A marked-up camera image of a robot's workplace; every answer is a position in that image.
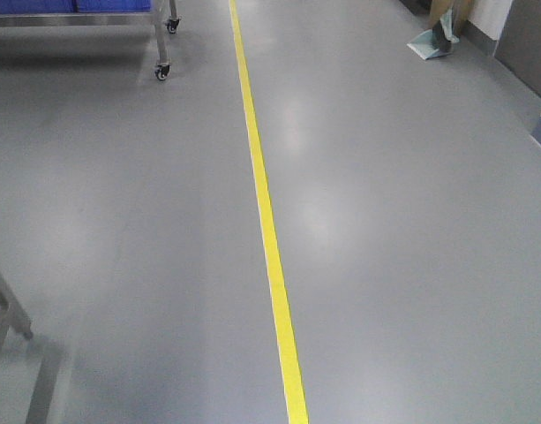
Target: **metal table leg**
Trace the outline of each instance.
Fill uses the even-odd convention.
[[[10,327],[27,340],[33,338],[31,320],[0,274],[0,352]]]

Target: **stainless steel frame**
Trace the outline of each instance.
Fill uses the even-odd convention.
[[[0,274],[0,352],[10,327],[27,340],[33,338],[31,320]]]
[[[176,0],[169,0],[170,17],[168,21],[162,21],[165,3],[166,0],[153,0],[153,8],[150,12],[0,15],[0,28],[153,25],[159,54],[155,73],[159,80],[165,80],[169,73],[170,60],[162,27],[165,26],[169,33],[174,34],[180,22],[177,15]]]

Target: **door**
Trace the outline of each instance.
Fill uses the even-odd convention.
[[[541,96],[541,0],[514,0],[496,57]]]

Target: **yellow floor line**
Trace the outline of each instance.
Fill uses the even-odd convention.
[[[256,112],[254,111],[254,102],[252,100],[251,81],[244,56],[243,36],[241,35],[236,0],[229,0],[229,8],[233,23],[233,35],[235,36],[235,50],[237,52],[239,78],[243,92],[244,116],[246,118],[249,144],[251,147],[252,168],[254,170],[256,195],[259,203],[264,251],[267,258],[267,273],[270,283],[274,324],[276,327],[278,351],[280,353],[280,364],[282,366],[282,379],[286,406],[288,408],[289,424],[308,424],[309,417],[307,406],[305,405],[304,385],[297,359],[296,339],[291,323],[288,293],[284,283],[282,261],[280,260],[280,250],[274,227],[274,214],[272,212],[270,193],[268,192],[267,172],[264,166],[262,146],[260,145],[259,128],[256,120]]]

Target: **wall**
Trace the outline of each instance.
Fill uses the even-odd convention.
[[[499,40],[513,0],[476,0],[470,22],[492,40]]]

